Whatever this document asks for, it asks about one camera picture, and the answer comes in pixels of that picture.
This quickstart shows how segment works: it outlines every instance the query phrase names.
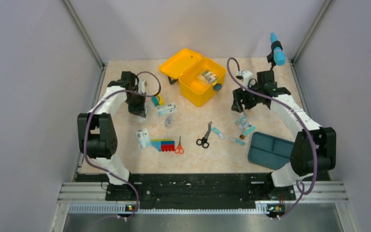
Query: red block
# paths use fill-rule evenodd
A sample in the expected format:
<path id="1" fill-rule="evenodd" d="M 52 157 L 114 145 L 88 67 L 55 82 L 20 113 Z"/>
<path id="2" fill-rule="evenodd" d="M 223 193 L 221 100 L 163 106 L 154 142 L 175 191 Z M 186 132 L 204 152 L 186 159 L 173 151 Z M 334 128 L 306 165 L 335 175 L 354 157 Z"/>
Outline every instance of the red block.
<path id="1" fill-rule="evenodd" d="M 174 151 L 174 150 L 175 150 L 174 144 L 161 145 L 161 151 Z"/>

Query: black scissors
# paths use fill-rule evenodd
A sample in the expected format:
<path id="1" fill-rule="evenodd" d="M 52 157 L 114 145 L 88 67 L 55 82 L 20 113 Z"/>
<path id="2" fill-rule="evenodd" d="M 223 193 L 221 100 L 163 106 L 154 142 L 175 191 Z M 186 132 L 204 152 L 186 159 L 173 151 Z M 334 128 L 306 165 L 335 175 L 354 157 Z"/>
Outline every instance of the black scissors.
<path id="1" fill-rule="evenodd" d="M 213 122 L 208 123 L 208 131 L 207 131 L 207 133 L 205 133 L 204 137 L 202 139 L 197 139 L 197 141 L 196 141 L 197 145 L 202 146 L 204 148 L 208 148 L 210 146 L 210 144 L 207 142 L 207 140 L 208 140 L 208 136 L 210 135 L 210 132 L 211 132 L 211 124 L 212 123 Z"/>

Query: black bracket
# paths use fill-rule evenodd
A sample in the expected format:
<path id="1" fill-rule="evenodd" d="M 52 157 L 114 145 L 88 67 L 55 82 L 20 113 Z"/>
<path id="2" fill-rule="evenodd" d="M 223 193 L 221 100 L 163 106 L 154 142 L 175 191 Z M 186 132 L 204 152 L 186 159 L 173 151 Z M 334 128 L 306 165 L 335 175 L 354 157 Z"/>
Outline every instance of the black bracket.
<path id="1" fill-rule="evenodd" d="M 123 71 L 120 80 L 111 81 L 107 87 L 110 86 L 121 86 L 126 90 L 137 91 L 137 84 L 139 83 L 139 78 L 136 74 L 128 71 Z M 146 117 L 144 104 L 146 102 L 146 97 L 137 94 L 127 93 L 126 103 L 128 104 L 128 112 L 132 115 L 137 115 L 141 117 Z"/>
<path id="2" fill-rule="evenodd" d="M 79 114 L 77 117 L 77 133 L 79 137 L 80 152 L 83 153 L 83 142 L 87 120 L 90 113 Z M 90 123 L 90 130 L 99 128 L 99 134 L 93 134 L 89 131 L 87 137 L 87 156 L 89 158 L 111 159 L 117 150 L 117 136 L 114 130 L 112 117 L 110 114 L 93 115 Z"/>
<path id="3" fill-rule="evenodd" d="M 169 76 L 167 76 L 168 77 L 168 79 L 169 79 L 169 83 L 170 83 L 170 85 L 172 85 L 172 84 L 174 84 L 174 83 L 176 83 L 177 81 L 178 81 L 178 79 L 172 79 L 171 77 L 169 77 Z"/>
<path id="4" fill-rule="evenodd" d="M 318 173 L 332 170 L 336 165 L 336 132 L 333 128 L 320 128 L 309 131 L 315 142 L 318 157 Z M 300 131 L 295 139 L 291 152 L 292 169 L 299 176 L 314 171 L 312 148 L 304 131 Z"/>
<path id="5" fill-rule="evenodd" d="M 278 87 L 275 82 L 274 71 L 272 70 L 257 72 L 257 81 L 255 84 L 248 86 L 248 88 L 269 97 L 278 97 L 282 94 L 291 95 L 291 92 L 285 87 Z M 241 113 L 243 111 L 243 105 L 246 110 L 249 110 L 259 103 L 265 104 L 268 108 L 271 108 L 271 101 L 269 99 L 244 91 L 242 88 L 233 90 L 232 94 L 234 97 L 234 102 L 231 107 L 232 111 Z"/>
<path id="6" fill-rule="evenodd" d="M 271 63 L 271 69 L 270 70 L 272 70 L 274 68 L 274 66 L 276 65 L 275 60 L 274 60 L 274 49 L 276 47 L 280 47 L 281 50 L 282 50 L 281 42 L 279 42 L 278 40 L 271 44 L 271 53 L 269 55 L 267 55 L 267 61 L 268 61 L 268 63 Z"/>

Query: orange scissors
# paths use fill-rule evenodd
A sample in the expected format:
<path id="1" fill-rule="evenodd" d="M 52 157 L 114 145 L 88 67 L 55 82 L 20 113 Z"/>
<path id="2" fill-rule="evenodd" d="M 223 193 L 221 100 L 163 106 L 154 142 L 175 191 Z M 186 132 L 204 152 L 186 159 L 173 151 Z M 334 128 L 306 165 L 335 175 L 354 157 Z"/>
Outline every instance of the orange scissors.
<path id="1" fill-rule="evenodd" d="M 183 147 L 181 146 L 181 136 L 180 136 L 180 141 L 178 142 L 178 146 L 177 148 L 174 150 L 174 152 L 176 154 L 183 154 L 184 153 L 184 149 Z"/>

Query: metal frame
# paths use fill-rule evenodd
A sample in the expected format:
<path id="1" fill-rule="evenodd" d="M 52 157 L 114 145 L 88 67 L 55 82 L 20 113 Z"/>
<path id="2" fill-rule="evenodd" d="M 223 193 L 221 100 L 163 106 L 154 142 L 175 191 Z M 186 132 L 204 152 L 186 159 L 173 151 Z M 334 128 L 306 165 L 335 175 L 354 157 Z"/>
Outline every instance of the metal frame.
<path id="1" fill-rule="evenodd" d="M 76 11 L 74 10 L 72 4 L 70 3 L 70 0 L 61 0 L 64 4 L 65 8 L 68 11 L 68 14 L 71 17 L 72 22 L 76 26 L 76 29 L 78 30 L 79 34 L 81 35 L 82 39 L 84 40 L 86 46 L 88 47 L 90 53 L 92 54 L 93 58 L 96 60 L 97 64 L 102 68 L 102 72 L 99 77 L 99 82 L 96 88 L 96 93 L 92 102 L 92 106 L 94 106 L 100 96 L 100 90 L 101 86 L 103 84 L 104 76 L 106 73 L 106 66 L 105 63 L 101 60 L 100 55 L 98 54 L 96 48 L 94 47 L 94 44 L 92 43 L 88 33 L 86 32 L 83 23 L 80 21 Z M 331 4 L 334 2 L 334 0 L 326 0 L 318 13 L 317 17 L 315 18 L 315 21 L 313 22 L 312 26 L 310 27 L 308 33 L 306 34 L 304 40 L 302 41 L 298 51 L 296 52 L 294 58 L 290 61 L 290 67 L 292 70 L 292 73 L 294 75 L 294 79 L 300 94 L 300 98 L 304 107 L 304 110 L 306 113 L 310 116 L 312 116 L 311 109 L 309 107 L 309 103 L 306 98 L 305 91 L 302 89 L 302 82 L 301 78 L 297 73 L 296 70 L 296 64 L 299 61 L 304 49 L 306 48 L 306 45 L 308 44 L 310 38 L 314 34 L 315 30 L 317 29 L 319 23 L 323 19 L 325 13 L 327 12 L 328 8 L 331 6 Z M 80 172 L 81 165 L 83 163 L 83 155 L 80 154 L 78 164 L 76 166 L 76 173 Z M 310 185 L 310 182 L 304 182 L 305 188 L 307 189 Z M 107 183 L 103 183 L 103 188 L 107 187 Z M 298 196 L 299 191 L 295 189 L 295 194 Z M 134 202 L 107 202 L 105 200 L 106 196 L 106 190 L 102 189 L 99 182 L 68 182 L 64 183 L 59 197 L 58 202 L 56 206 L 56 210 L 54 213 L 53 221 L 51 230 L 52 232 L 62 232 L 66 217 L 68 214 L 68 211 L 72 208 L 76 210 L 76 207 L 82 206 L 81 204 L 86 204 L 86 206 L 93 206 L 99 204 L 104 205 L 113 205 L 115 206 L 114 209 L 121 210 L 122 206 L 125 204 L 133 204 Z M 142 210 L 140 209 L 138 213 L 144 213 L 144 214 L 184 214 L 184 213 L 221 213 L 221 214 L 250 214 L 250 213 L 265 213 L 264 212 L 264 206 L 266 204 L 275 204 L 278 203 L 278 201 L 256 201 L 256 204 L 258 205 L 257 209 L 252 210 L 232 210 L 232 211 L 183 211 L 183 210 Z M 315 185 L 315 188 L 313 192 L 309 195 L 306 195 L 303 197 L 303 199 L 300 201 L 300 204 L 319 204 L 319 203 L 334 203 L 336 205 L 338 216 L 343 228 L 344 232 L 358 232 L 359 226 L 356 220 L 356 217 L 353 213 L 353 209 L 349 203 L 349 199 L 346 194 L 346 190 L 343 186 L 343 182 L 341 181 L 318 181 Z M 95 207 L 91 208 L 85 208 L 85 210 L 82 210 L 82 213 L 94 213 L 96 212 Z"/>
<path id="2" fill-rule="evenodd" d="M 75 25 L 78 33 L 82 37 L 83 41 L 85 42 L 89 52 L 92 54 L 93 58 L 96 60 L 97 64 L 103 68 L 104 62 L 101 60 L 101 57 L 99 53 L 97 52 L 92 40 L 90 39 L 88 33 L 86 32 L 85 27 L 83 26 L 82 21 L 80 21 L 79 16 L 77 15 L 76 11 L 74 10 L 74 7 L 72 6 L 71 2 L 69 0 L 60 0 L 66 10 L 68 11 L 69 16 L 71 17 L 71 20 L 73 24 Z"/>
<path id="3" fill-rule="evenodd" d="M 308 32 L 305 35 L 305 38 L 303 39 L 300 47 L 298 48 L 297 52 L 295 53 L 294 58 L 292 59 L 292 63 L 295 65 L 299 58 L 301 57 L 303 50 L 305 49 L 306 45 L 308 45 L 309 39 L 312 37 L 312 35 L 315 33 L 316 28 L 319 26 L 319 23 L 322 21 L 323 17 L 325 16 L 327 10 L 332 5 L 334 0 L 325 0 L 324 4 L 322 5 L 321 10 L 319 11 L 318 15 L 316 16 L 314 22 L 311 25 L 311 28 L 309 28 Z"/>
<path id="4" fill-rule="evenodd" d="M 311 184 L 304 181 L 305 188 Z M 66 215 L 71 210 L 73 213 L 85 214 L 120 214 L 127 213 L 123 209 L 133 201 L 108 202 L 105 200 L 107 183 L 100 182 L 67 182 L 63 183 L 57 201 L 57 208 L 52 223 L 52 232 L 63 230 Z M 255 201 L 256 209 L 234 210 L 175 210 L 175 209 L 139 209 L 139 214 L 266 214 L 267 204 L 278 204 L 279 201 Z M 349 214 L 349 199 L 341 181 L 317 181 L 314 191 L 305 195 L 300 204 L 334 203 L 344 232 L 357 232 L 353 226 L 353 216 Z"/>

